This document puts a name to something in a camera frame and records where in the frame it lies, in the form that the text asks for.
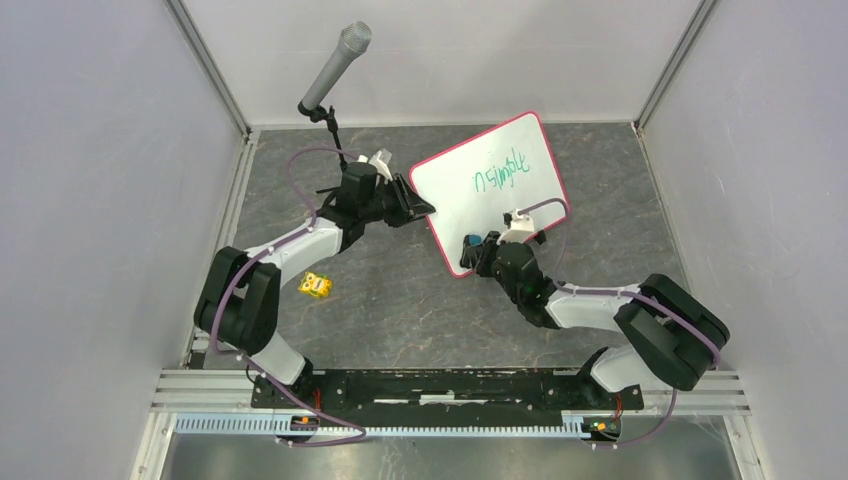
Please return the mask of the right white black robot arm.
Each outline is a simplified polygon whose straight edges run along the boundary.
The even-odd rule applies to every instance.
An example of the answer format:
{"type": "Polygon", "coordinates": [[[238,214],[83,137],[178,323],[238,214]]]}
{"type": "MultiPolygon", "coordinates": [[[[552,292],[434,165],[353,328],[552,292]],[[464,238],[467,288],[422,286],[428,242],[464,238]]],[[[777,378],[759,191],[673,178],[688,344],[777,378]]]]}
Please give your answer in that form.
{"type": "Polygon", "coordinates": [[[580,400],[602,408],[633,385],[658,381],[691,391],[721,363],[729,328],[683,287],[663,274],[622,287],[580,287],[546,275],[525,243],[468,235],[460,265],[502,288],[531,325],[617,332],[627,343],[605,347],[581,367],[580,400]]]}

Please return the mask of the pink framed whiteboard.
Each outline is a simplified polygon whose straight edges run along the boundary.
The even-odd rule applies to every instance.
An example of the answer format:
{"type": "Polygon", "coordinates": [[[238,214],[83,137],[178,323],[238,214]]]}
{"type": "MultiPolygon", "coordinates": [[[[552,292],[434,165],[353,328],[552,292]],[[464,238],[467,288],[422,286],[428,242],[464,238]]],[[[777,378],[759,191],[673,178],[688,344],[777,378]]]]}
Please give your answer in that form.
{"type": "Polygon", "coordinates": [[[503,215],[530,207],[537,232],[567,216],[570,201],[539,115],[525,112],[415,164],[414,190],[436,208],[427,221],[450,274],[460,266],[466,235],[503,231],[503,215]]]}

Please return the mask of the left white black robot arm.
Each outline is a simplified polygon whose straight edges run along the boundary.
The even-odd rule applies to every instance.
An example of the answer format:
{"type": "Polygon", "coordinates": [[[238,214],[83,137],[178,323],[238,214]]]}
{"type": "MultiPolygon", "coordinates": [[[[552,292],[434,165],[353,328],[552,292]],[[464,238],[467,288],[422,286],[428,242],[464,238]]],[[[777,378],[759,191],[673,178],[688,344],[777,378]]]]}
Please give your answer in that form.
{"type": "Polygon", "coordinates": [[[213,257],[194,324],[231,345],[277,380],[290,407],[314,394],[310,362],[278,333],[281,288],[315,263],[347,250],[373,222],[399,228],[435,213],[400,174],[385,177],[368,163],[351,163],[316,214],[298,229],[259,247],[224,247],[213,257]]]}

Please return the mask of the blue black whiteboard eraser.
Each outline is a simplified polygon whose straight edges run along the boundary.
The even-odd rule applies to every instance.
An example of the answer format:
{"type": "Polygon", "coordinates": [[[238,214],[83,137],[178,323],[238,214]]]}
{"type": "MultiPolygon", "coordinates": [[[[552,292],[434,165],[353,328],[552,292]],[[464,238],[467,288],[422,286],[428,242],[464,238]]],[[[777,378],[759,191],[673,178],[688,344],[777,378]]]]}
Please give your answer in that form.
{"type": "Polygon", "coordinates": [[[475,255],[483,245],[483,238],[477,234],[469,234],[463,238],[463,254],[475,255]]]}

